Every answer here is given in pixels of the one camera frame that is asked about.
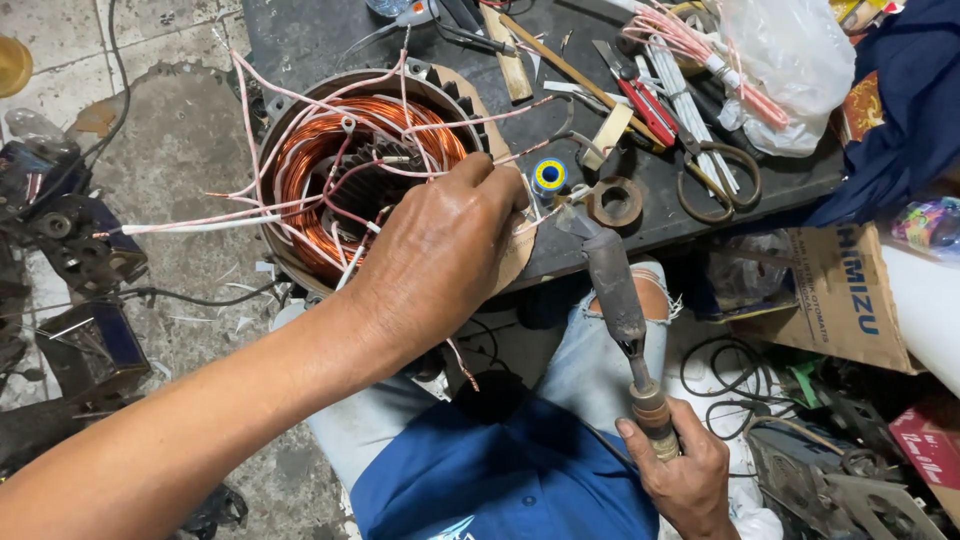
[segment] blue cloth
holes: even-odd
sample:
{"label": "blue cloth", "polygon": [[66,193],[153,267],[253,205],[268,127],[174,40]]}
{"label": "blue cloth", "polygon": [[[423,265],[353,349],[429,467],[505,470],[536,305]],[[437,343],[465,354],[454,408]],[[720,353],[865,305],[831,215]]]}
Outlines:
{"label": "blue cloth", "polygon": [[886,122],[845,151],[849,179],[803,225],[863,223],[902,205],[960,156],[960,6],[910,0],[856,45],[859,82],[876,71]]}
{"label": "blue cloth", "polygon": [[367,540],[653,540],[659,523],[636,472],[538,398],[493,426],[437,403],[367,467],[350,502]]}

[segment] black workbench top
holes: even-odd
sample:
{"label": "black workbench top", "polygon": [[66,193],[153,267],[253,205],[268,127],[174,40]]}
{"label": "black workbench top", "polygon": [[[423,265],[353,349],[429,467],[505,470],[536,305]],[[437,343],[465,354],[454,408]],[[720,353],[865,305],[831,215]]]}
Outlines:
{"label": "black workbench top", "polygon": [[[258,71],[280,86],[302,91],[335,73],[334,67],[351,44],[390,22],[376,17],[363,0],[243,0],[253,55]],[[511,16],[531,34],[546,33],[545,43],[559,51],[560,41],[574,31],[564,49],[564,59],[606,91],[617,92],[616,83],[607,66],[591,45],[592,39],[611,43],[627,14],[600,0],[517,0]],[[392,66],[403,43],[403,32],[384,37],[361,52],[346,59],[338,71],[360,67]],[[496,57],[484,49],[466,48],[443,39],[433,24],[414,29],[410,39],[412,58],[430,61],[455,69],[473,83],[491,114],[512,110]],[[540,84],[534,85],[533,66],[524,59],[527,75],[534,86],[534,99],[548,94],[544,79],[567,79],[547,62],[540,66]],[[269,104],[272,95],[266,96]],[[573,129],[593,137],[603,118],[580,103]],[[515,151],[528,148],[552,135],[564,122],[564,101],[547,103],[525,114],[498,123],[500,133]],[[634,231],[625,236],[631,254],[643,252],[671,242],[708,232],[711,227],[690,218],[677,200],[677,171],[683,156],[679,150],[668,150],[661,156],[636,149],[612,155],[599,174],[576,166],[574,156],[579,146],[570,140],[555,142],[518,161],[521,170],[530,174],[544,158],[557,158],[566,164],[569,183],[586,178],[616,174],[639,181],[644,194],[643,214]],[[843,156],[831,134],[821,141],[817,152],[805,159],[769,158],[761,164],[763,197],[749,213],[737,214],[735,221],[756,219],[781,209],[793,208],[830,193],[840,184]],[[745,175],[735,171],[738,179]],[[719,210],[715,201],[696,181],[688,178],[686,192],[691,204],[702,210]],[[559,277],[585,267],[580,242],[562,233],[549,223],[541,226],[530,262],[523,269],[512,289],[540,282],[544,277]]]}

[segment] scissors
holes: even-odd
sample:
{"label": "scissors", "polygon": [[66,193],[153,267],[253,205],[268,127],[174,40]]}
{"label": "scissors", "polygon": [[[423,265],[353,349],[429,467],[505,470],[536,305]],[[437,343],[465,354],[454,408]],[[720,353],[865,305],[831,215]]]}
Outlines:
{"label": "scissors", "polygon": [[[680,199],[680,206],[684,208],[686,213],[690,214],[690,217],[710,225],[723,223],[730,220],[738,211],[749,208],[755,204],[756,201],[760,200],[760,168],[756,164],[756,160],[735,146],[723,144],[721,142],[713,142],[711,140],[705,140],[703,142],[697,140],[697,137],[693,136],[693,134],[684,127],[684,124],[680,122],[680,119],[677,118],[676,113],[674,113],[669,107],[664,108],[673,116],[673,120],[677,124],[677,141],[680,142],[681,146],[684,147],[684,169],[689,170],[693,178],[700,181],[704,187],[712,191],[713,194],[716,195],[717,201],[720,202],[720,205],[724,209],[723,213],[714,213],[710,215],[695,210],[693,206],[690,205],[690,202],[686,199],[686,194],[684,192],[684,171],[682,170],[677,174],[677,197]],[[721,185],[717,185],[711,177],[707,176],[703,169],[701,169],[694,160],[694,158],[700,156],[704,152],[710,152],[708,156],[713,161],[713,165],[720,177]],[[754,194],[751,195],[749,199],[744,201],[737,198],[736,194],[731,188],[730,179],[727,178],[727,175],[720,167],[720,163],[718,162],[716,155],[712,154],[713,152],[720,154],[724,158],[733,158],[737,161],[740,161],[747,167],[747,169],[750,171],[750,178],[754,183]]]}

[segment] blue solder spool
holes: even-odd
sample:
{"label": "blue solder spool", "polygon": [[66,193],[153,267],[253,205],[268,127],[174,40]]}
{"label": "blue solder spool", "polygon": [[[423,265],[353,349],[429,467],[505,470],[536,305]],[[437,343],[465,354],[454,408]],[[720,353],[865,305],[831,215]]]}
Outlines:
{"label": "blue solder spool", "polygon": [[566,183],[566,167],[560,160],[547,158],[534,167],[533,181],[530,186],[541,199],[553,197],[553,193]]}

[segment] red utility knife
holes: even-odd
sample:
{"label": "red utility knife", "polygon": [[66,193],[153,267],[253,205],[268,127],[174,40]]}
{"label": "red utility knife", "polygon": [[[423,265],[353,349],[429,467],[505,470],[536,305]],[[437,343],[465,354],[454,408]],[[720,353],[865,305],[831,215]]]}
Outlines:
{"label": "red utility knife", "polygon": [[666,146],[672,146],[676,141],[677,124],[673,118],[660,104],[660,101],[650,93],[635,75],[636,70],[631,70],[616,59],[610,44],[606,41],[595,40],[593,46],[603,57],[610,68],[613,77],[616,79],[616,85],[620,87],[623,95],[630,100],[634,106],[637,117],[650,128],[650,131],[663,141]]}

